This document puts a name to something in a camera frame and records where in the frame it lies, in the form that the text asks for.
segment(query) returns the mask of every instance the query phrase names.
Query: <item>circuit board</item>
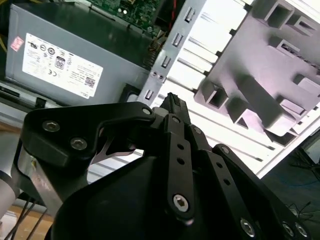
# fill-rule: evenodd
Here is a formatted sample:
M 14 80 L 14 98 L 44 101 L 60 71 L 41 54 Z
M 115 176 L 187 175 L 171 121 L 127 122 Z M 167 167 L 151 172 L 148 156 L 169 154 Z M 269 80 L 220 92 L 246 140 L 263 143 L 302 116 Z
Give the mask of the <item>circuit board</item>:
M 154 25 L 163 0 L 88 0 L 101 10 L 125 20 L 131 25 L 157 36 L 160 27 Z

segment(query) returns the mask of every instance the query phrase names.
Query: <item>cable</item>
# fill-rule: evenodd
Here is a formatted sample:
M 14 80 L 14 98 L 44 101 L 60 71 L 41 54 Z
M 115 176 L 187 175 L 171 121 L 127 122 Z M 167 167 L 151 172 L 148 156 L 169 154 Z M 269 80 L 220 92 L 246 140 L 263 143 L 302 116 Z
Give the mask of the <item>cable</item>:
M 173 0 L 173 9 L 171 12 L 171 21 L 169 23 L 169 31 L 171 31 L 174 21 L 176 19 L 177 0 Z
M 26 238 L 26 240 L 31 240 L 32 236 L 34 235 L 37 227 L 39 226 L 39 224 L 41 223 L 42 219 L 44 218 L 44 216 L 46 215 L 48 211 L 48 208 L 42 213 L 41 217 L 38 219 L 38 221 L 36 222 L 36 224 L 34 225 L 34 227 L 32 228 L 29 236 Z
M 14 231 L 16 231 L 19 227 L 19 225 L 22 223 L 22 221 L 27 217 L 27 215 L 31 212 L 31 210 L 34 208 L 36 202 L 34 201 L 32 203 L 32 205 L 29 207 L 29 209 L 26 211 L 26 213 L 23 215 L 23 217 L 20 219 L 20 221 L 18 220 L 16 222 L 16 224 L 14 225 L 14 227 L 11 229 L 11 231 L 8 233 L 8 235 L 4 238 L 4 240 L 8 240 L 11 235 L 14 233 Z
M 7 48 L 6 48 L 6 45 L 5 45 L 4 41 L 2 40 L 1 36 L 0 36 L 0 46 L 2 47 L 3 51 L 6 53 L 7 52 Z
M 21 211 L 21 214 L 20 214 L 20 216 L 19 216 L 19 218 L 18 218 L 17 222 L 19 222 L 19 221 L 21 220 L 21 218 L 24 216 L 25 211 L 26 211 L 26 209 L 27 209 L 27 207 L 28 207 L 28 205 L 29 205 L 29 203 L 30 203 L 31 199 L 32 199 L 32 198 L 31 198 L 31 197 L 29 197 L 29 199 L 25 202 L 25 204 L 24 204 L 24 206 L 23 206 L 23 209 L 22 209 L 22 211 Z M 12 234 L 12 237 L 11 237 L 11 239 L 12 239 L 12 240 L 14 240 L 14 239 L 15 239 L 16 233 L 17 233 L 17 229 L 16 229 L 16 230 L 13 232 L 13 234 Z

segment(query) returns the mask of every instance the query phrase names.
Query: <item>white label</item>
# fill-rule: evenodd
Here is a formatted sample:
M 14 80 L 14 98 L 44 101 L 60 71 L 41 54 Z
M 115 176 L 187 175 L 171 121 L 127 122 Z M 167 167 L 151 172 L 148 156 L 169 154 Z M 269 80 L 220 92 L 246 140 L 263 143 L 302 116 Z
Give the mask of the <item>white label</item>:
M 27 33 L 22 71 L 88 99 L 96 93 L 103 67 Z

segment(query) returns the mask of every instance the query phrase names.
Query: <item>black metal bracket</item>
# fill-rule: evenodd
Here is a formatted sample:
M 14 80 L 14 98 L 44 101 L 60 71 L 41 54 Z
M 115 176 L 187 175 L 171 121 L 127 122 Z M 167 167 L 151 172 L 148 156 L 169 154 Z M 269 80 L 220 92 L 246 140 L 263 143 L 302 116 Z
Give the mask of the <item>black metal bracket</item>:
M 36 110 L 25 118 L 21 142 L 26 164 L 33 163 L 32 173 L 22 173 L 48 206 L 50 196 L 58 200 L 53 240 L 104 239 L 105 232 L 119 240 L 311 239 L 229 147 L 208 144 L 174 94 L 154 111 L 138 102 Z M 83 183 L 92 159 L 135 149 L 142 158 Z

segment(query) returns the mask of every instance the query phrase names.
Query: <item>barcode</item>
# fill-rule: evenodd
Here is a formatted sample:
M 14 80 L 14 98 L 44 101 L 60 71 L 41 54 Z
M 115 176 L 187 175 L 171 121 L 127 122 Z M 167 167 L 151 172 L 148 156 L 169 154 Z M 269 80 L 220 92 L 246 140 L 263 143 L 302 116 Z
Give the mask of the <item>barcode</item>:
M 90 77 L 86 77 L 86 78 L 85 78 L 85 83 L 84 83 L 84 85 L 87 85 L 87 86 L 89 86 L 90 88 L 93 88 L 93 87 L 95 86 L 95 84 L 96 84 L 96 80 L 94 80 L 94 79 L 92 79 L 92 78 L 90 78 Z

